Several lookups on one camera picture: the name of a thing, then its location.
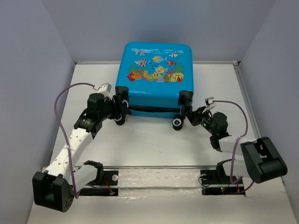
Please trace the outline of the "blue kids suitcase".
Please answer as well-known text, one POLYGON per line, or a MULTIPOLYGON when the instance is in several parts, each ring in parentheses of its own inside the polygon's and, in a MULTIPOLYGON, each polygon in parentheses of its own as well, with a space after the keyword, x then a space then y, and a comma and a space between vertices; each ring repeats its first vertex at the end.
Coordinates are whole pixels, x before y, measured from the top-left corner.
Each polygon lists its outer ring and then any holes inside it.
POLYGON ((121 59, 116 95, 129 103, 129 115, 171 119, 181 130, 181 105, 192 105, 192 49, 185 44, 129 42, 121 59))

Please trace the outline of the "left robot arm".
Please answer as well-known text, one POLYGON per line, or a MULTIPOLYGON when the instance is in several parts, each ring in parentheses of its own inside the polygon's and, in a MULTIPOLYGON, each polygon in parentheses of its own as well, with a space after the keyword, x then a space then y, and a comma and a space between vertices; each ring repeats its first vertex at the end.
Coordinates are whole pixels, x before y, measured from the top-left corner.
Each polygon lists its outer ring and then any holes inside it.
POLYGON ((55 160, 32 178, 34 203, 36 205, 66 212, 78 198, 80 190, 89 183, 103 180, 103 164, 88 160, 78 170, 74 165, 83 151, 95 139, 106 119, 122 122, 129 113, 129 103, 119 95, 111 98, 102 93, 89 95, 87 107, 75 122, 55 160))

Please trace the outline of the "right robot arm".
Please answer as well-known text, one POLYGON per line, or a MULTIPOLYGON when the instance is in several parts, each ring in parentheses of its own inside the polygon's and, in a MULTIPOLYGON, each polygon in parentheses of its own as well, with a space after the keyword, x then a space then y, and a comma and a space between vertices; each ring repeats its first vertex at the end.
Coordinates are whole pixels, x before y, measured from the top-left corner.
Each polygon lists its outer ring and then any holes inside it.
POLYGON ((232 154, 231 159, 220 162, 222 167, 215 171, 218 182, 226 183, 235 176, 263 183, 287 174, 287 165, 270 138, 246 140, 245 135, 234 137, 227 131, 227 116, 221 112, 212 114, 206 106, 193 111, 190 105, 182 105, 180 114, 188 118, 192 126, 201 125, 211 134, 213 149, 232 154))

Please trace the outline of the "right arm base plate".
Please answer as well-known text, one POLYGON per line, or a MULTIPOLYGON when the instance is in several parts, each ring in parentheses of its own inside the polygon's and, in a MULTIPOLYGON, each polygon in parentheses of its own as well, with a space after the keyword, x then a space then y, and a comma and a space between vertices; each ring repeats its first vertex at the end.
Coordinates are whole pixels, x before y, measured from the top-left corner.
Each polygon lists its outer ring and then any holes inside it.
POLYGON ((245 195, 243 181, 232 184, 229 176, 221 175, 216 169, 202 169, 198 182, 204 196, 245 195))

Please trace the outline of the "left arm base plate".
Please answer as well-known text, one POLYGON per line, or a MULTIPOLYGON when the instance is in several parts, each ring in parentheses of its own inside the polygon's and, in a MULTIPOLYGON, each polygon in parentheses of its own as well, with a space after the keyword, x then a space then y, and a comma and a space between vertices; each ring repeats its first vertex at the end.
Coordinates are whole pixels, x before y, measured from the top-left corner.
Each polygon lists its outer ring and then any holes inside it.
POLYGON ((89 183, 80 190, 80 196, 118 196, 118 170, 104 170, 103 178, 89 183))

